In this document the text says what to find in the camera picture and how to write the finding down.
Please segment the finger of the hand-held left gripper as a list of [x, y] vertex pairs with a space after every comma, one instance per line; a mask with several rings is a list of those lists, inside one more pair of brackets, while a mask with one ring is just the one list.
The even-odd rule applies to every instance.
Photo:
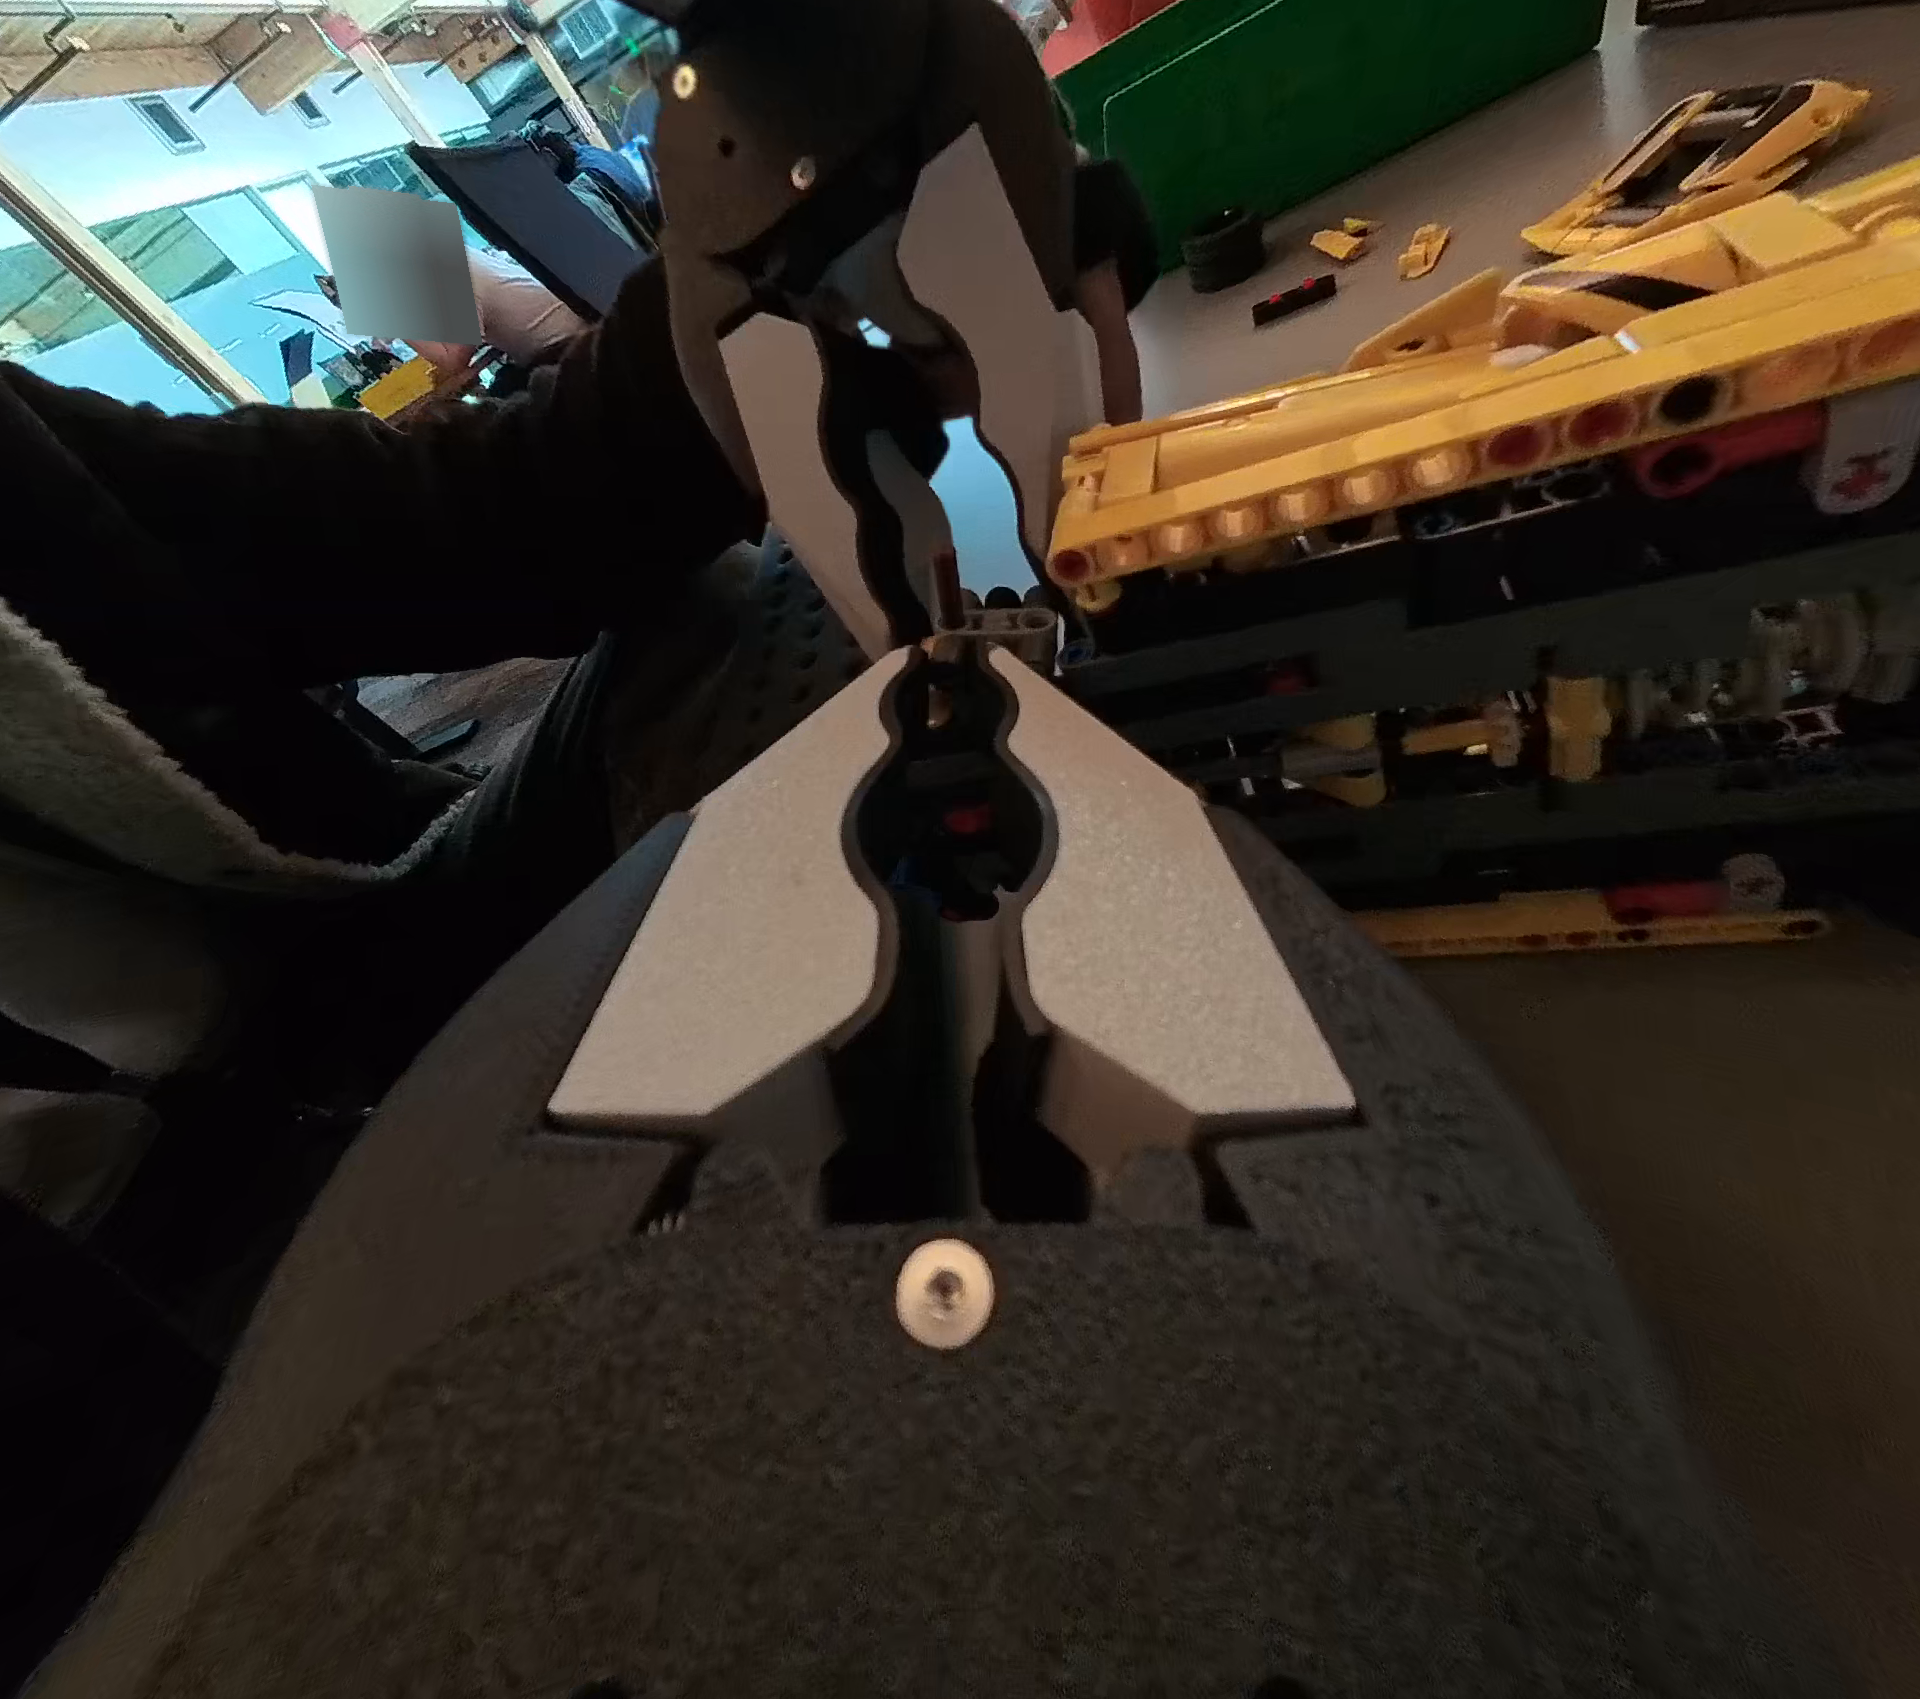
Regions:
[[972, 408], [953, 424], [963, 581], [1061, 594], [1047, 552], [1067, 440], [1103, 421], [1097, 344], [1057, 308], [978, 127], [924, 168], [898, 245], [912, 300], [963, 345]]
[[867, 658], [932, 635], [940, 417], [857, 334], [755, 314], [723, 341], [770, 524]]

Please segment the person's left forearm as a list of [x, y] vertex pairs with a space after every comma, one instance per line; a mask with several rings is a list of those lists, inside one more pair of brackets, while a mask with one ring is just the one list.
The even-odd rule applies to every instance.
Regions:
[[124, 710], [574, 658], [768, 524], [668, 278], [512, 399], [176, 417], [4, 364], [4, 606]]

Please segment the dark monitor screen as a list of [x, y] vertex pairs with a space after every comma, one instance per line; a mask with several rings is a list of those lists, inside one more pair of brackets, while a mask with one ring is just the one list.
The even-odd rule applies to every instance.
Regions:
[[649, 253], [613, 229], [520, 141], [409, 144], [460, 216], [582, 321], [601, 321]]

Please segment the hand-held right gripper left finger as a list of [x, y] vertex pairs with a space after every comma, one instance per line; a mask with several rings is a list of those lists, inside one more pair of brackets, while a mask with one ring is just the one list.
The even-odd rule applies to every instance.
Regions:
[[548, 1100], [561, 1137], [764, 1156], [826, 1220], [940, 1213], [940, 910], [870, 864], [889, 655], [687, 819]]

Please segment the black dimpled mat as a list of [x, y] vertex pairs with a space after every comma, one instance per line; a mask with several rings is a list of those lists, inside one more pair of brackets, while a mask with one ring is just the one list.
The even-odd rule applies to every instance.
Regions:
[[598, 733], [615, 844], [700, 807], [866, 668], [778, 529], [655, 592], [605, 655]]

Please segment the green plastic bin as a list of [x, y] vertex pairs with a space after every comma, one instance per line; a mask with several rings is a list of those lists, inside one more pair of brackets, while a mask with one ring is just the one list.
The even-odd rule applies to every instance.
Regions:
[[1272, 221], [1597, 48], [1609, 0], [1177, 0], [1057, 73], [1160, 271], [1222, 213]]

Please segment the yellow toy brick car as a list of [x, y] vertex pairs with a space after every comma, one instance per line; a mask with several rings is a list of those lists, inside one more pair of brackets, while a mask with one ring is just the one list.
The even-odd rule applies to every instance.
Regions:
[[1780, 944], [1917, 868], [1917, 158], [1074, 436], [978, 617], [1412, 962]]

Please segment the person's black jacket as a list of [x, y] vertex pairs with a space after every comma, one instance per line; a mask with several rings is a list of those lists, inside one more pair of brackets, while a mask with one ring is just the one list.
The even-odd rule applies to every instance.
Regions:
[[264, 1158], [296, 1104], [376, 1100], [615, 864], [598, 725], [620, 629], [467, 775], [371, 748], [314, 688], [124, 710], [4, 609], [4, 848], [194, 896], [235, 994], [215, 1057], [150, 1088], [159, 1137], [114, 1203], [150, 1230], [201, 1206], [221, 1226], [228, 1156]]

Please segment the yellow brick car panel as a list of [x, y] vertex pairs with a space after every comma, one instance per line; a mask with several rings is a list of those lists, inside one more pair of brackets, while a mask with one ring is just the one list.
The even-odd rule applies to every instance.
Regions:
[[1873, 106], [1833, 79], [1693, 90], [1669, 106], [1580, 193], [1528, 223], [1521, 243], [1555, 261], [1616, 253], [1780, 191]]

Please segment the black toy tyre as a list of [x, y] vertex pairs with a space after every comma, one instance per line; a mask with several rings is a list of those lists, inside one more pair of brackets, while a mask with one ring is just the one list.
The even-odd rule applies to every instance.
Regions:
[[1223, 293], [1265, 264], [1265, 223], [1250, 208], [1223, 208], [1181, 237], [1181, 270], [1195, 293]]

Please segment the person's white shirt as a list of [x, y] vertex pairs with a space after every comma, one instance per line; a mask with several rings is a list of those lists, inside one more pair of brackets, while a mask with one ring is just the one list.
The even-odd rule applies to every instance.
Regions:
[[150, 1088], [209, 1062], [233, 1007], [194, 896], [4, 848], [4, 1190], [94, 1226], [159, 1137]]

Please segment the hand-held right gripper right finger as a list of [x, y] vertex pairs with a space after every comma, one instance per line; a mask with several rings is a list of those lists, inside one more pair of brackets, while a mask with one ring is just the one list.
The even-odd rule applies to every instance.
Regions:
[[1083, 1220], [1142, 1156], [1336, 1129], [1356, 1088], [1211, 808], [1006, 649], [994, 765], [1030, 869], [968, 926], [968, 1129], [994, 1220]]

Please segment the black grey brick assembly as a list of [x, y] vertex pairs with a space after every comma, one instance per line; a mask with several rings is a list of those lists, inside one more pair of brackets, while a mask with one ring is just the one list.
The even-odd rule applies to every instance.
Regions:
[[1015, 692], [980, 660], [927, 658], [895, 713], [900, 740], [866, 812], [873, 868], [943, 919], [991, 919], [1043, 857], [1043, 798], [1006, 748]]

